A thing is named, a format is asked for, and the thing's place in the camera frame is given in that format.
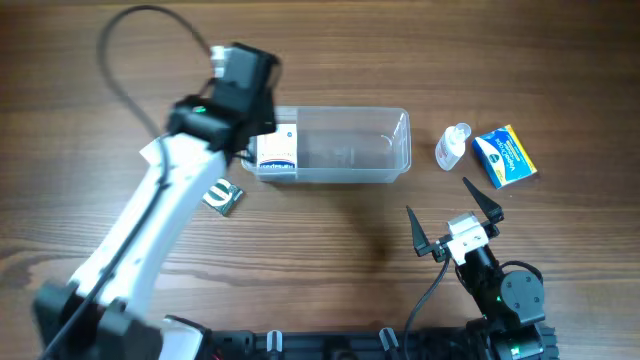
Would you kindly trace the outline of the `blue yellow VapoDrops box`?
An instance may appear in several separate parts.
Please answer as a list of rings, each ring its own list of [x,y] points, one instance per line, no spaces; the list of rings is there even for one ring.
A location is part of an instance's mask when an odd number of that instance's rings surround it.
[[[475,137],[472,147],[496,189],[538,172],[511,125]]]

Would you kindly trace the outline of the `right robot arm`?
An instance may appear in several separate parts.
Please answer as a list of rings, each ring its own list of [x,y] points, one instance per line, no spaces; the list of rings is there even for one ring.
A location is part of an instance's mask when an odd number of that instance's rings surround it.
[[[430,242],[414,211],[406,208],[416,255],[430,255],[442,268],[406,320],[403,356],[410,357],[409,333],[417,314],[454,263],[458,281],[482,314],[470,331],[480,341],[479,354],[487,359],[541,359],[545,353],[540,327],[545,319],[544,277],[523,261],[498,262],[489,242],[500,235],[497,224],[504,220],[504,211],[470,180],[463,183],[485,215],[484,221],[467,212],[448,221],[448,233]]]

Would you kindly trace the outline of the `Hansaplast plaster box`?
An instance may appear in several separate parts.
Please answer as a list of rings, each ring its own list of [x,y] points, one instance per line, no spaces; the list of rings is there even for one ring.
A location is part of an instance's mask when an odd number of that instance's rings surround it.
[[[257,137],[256,160],[259,168],[295,169],[297,155],[295,123],[279,124],[274,133]]]

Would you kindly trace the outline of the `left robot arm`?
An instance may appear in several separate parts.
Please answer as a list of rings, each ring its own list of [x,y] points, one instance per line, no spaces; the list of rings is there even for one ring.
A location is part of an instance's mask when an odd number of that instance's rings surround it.
[[[66,285],[45,284],[33,310],[45,359],[192,359],[202,335],[149,322],[154,284],[175,241],[237,152],[276,129],[273,89],[218,80],[175,104],[155,159],[99,248]]]

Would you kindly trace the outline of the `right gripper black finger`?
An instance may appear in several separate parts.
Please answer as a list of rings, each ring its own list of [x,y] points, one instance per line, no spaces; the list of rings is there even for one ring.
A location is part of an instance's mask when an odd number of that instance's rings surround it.
[[[410,221],[412,244],[416,255],[423,257],[432,254],[434,252],[433,246],[424,233],[415,213],[409,206],[406,206],[406,210]]]
[[[491,223],[499,223],[504,220],[503,209],[497,202],[482,193],[468,178],[463,177],[462,181],[480,210]]]

